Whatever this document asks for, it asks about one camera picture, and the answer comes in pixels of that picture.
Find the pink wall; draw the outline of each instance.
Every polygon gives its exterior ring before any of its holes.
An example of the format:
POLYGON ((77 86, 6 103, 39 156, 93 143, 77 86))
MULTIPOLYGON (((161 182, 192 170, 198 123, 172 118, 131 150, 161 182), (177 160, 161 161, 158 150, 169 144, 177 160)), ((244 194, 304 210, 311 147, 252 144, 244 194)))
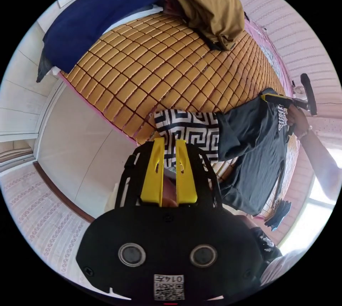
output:
POLYGON ((36 254, 55 272, 88 289, 76 253, 89 226, 49 189, 32 164, 1 177, 1 189, 23 237, 36 254))

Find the person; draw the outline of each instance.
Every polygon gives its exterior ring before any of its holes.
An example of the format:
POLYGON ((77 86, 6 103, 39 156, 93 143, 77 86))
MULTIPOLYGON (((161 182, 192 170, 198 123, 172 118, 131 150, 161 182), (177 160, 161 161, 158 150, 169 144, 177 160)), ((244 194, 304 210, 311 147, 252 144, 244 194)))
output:
MULTIPOLYGON (((342 169, 337 166, 333 157, 312 131, 301 109, 291 105, 287 111, 287 123, 290 126, 295 125, 294 134, 303 146, 324 194, 330 200, 337 200, 342 185, 342 169)), ((172 192, 164 196, 163 206, 177 207, 172 192)), ((282 255, 272 240, 248 216, 236 215, 236 217, 239 217, 252 231, 265 262, 260 278, 261 285, 268 284, 285 274, 307 251, 306 248, 282 255)))

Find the floor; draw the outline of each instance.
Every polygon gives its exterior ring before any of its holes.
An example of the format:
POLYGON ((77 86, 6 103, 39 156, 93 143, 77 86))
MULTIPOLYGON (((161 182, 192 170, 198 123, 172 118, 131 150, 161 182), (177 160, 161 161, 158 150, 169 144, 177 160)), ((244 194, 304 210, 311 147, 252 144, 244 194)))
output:
POLYGON ((47 121, 37 159, 61 192, 96 218, 135 147, 66 87, 47 121))

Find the bed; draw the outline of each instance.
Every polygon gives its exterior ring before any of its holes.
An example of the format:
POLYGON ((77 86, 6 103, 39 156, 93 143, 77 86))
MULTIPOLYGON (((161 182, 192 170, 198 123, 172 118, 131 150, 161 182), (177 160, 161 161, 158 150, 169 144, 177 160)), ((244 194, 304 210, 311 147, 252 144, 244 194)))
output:
MULTIPOLYGON (((292 96, 286 68, 266 32, 247 20, 231 52, 210 52, 180 18, 156 13, 109 30, 69 74, 58 75, 137 145, 158 137, 153 118, 157 110, 227 112, 267 87, 292 96)), ((297 155, 291 137, 281 198, 297 155)), ((219 179, 229 175, 234 162, 213 165, 219 179)), ((274 202, 272 193, 261 216, 270 215, 274 202)))

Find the dark gray t-shirt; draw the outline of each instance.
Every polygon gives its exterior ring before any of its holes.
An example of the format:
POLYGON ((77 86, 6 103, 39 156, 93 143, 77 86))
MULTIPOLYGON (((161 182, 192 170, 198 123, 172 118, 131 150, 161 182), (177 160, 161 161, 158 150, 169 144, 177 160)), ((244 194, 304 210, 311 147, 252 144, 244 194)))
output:
MULTIPOLYGON (((263 93, 276 93, 266 89, 263 93)), ((277 179, 281 191, 288 143, 286 111, 260 97, 225 114, 219 123, 218 159, 238 157, 233 172, 220 184, 223 202, 250 215, 258 215, 277 179)))

